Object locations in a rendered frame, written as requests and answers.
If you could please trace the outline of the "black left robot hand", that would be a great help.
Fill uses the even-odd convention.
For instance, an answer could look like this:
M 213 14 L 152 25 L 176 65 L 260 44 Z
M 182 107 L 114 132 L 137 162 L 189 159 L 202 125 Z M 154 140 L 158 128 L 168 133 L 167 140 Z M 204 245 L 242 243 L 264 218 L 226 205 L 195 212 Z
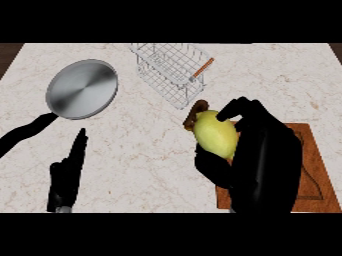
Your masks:
M 47 211 L 52 213 L 56 213 L 58 207 L 68 206 L 72 208 L 77 201 L 87 140 L 86 129 L 81 129 L 68 157 L 50 165 Z

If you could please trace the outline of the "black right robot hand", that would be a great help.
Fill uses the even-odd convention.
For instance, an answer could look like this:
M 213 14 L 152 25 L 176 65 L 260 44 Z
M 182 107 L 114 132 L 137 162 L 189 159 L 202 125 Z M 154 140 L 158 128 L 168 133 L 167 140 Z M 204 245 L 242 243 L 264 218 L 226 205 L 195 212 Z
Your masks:
M 217 115 L 220 121 L 242 116 L 233 162 L 197 145 L 195 166 L 229 190 L 232 210 L 239 214 L 288 214 L 301 178 L 303 146 L 294 130 L 269 113 L 259 100 L 233 99 Z

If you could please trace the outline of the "brown wooden cutting board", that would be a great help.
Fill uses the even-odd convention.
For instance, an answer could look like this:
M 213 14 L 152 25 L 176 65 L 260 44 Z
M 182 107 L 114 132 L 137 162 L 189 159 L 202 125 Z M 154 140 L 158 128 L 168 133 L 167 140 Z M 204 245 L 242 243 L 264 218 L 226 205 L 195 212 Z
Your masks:
M 292 212 L 341 213 L 318 143 L 307 123 L 287 123 L 303 145 L 301 181 Z

